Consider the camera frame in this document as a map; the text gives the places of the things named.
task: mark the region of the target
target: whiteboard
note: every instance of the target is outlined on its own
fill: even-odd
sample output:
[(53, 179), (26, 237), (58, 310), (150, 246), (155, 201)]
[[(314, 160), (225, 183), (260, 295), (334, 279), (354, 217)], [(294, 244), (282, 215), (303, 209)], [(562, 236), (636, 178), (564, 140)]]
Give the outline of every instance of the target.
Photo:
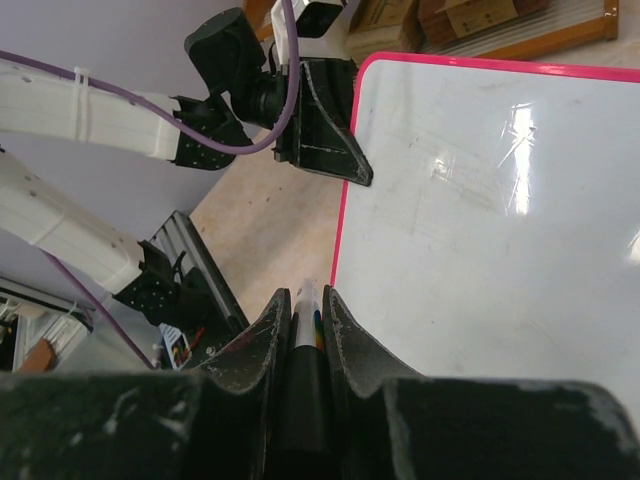
[(332, 280), (356, 320), (425, 375), (592, 381), (640, 425), (638, 81), (370, 59)]

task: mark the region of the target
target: floor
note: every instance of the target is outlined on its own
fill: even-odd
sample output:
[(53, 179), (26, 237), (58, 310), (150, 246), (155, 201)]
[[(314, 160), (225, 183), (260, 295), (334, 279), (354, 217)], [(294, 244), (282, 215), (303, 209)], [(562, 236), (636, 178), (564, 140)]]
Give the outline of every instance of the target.
[[(619, 22), (618, 40), (539, 60), (640, 68), (640, 2), (620, 0)], [(266, 150), (238, 158), (193, 212), (250, 322), (278, 287), (329, 283), (341, 190), (341, 181), (279, 164)]]

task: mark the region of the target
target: cardboard box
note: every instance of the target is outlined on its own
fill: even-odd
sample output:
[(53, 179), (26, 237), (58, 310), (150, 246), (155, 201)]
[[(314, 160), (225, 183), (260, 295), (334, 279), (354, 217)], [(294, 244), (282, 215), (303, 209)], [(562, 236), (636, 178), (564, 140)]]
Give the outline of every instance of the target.
[(418, 0), (362, 0), (351, 19), (346, 47), (361, 65), (372, 53), (415, 52), (424, 43)]
[(445, 45), (548, 4), (549, 0), (420, 0), (418, 19), (430, 45)]

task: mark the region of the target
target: gray wall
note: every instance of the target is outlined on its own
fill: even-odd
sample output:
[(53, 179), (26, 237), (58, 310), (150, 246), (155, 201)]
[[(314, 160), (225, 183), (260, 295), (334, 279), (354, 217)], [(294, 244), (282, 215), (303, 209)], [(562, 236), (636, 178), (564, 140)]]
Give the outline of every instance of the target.
[[(204, 98), (183, 42), (240, 0), (3, 0), (0, 48), (138, 90)], [(174, 167), (106, 147), (0, 133), (29, 168), (119, 230), (143, 239), (190, 212), (220, 172)], [(73, 288), (35, 248), (0, 229), (0, 275), (68, 298)], [(81, 278), (96, 293), (97, 285)]]

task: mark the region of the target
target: pink edge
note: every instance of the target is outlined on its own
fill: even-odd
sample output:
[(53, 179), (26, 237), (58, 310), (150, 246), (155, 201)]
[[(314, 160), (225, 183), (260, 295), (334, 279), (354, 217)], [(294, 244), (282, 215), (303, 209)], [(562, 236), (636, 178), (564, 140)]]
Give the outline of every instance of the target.
[[(405, 63), (428, 63), (431, 65), (449, 65), (452, 67), (481, 68), (485, 70), (502, 70), (505, 72), (532, 73), (538, 75), (556, 75), (561, 77), (589, 78), (593, 80), (608, 80), (614, 82), (640, 83), (640, 70), (626, 68), (591, 67), (584, 65), (560, 65), (554, 63), (517, 62), (513, 60), (492, 60), (488, 58), (446, 57), (441, 55), (424, 55), (417, 53), (378, 52), (370, 55), (360, 67), (353, 98), (353, 114), (351, 115), (351, 133), (355, 135), (358, 123), (358, 107), (360, 105), (360, 90), (362, 79), (371, 64), (378, 60)], [(342, 186), (342, 199), (336, 230), (336, 243), (333, 251), (333, 267), (331, 269), (331, 286), (335, 286), (338, 274), (338, 260), (340, 259), (340, 243), (342, 228), (347, 209), (347, 193), (349, 182), (345, 180)]]

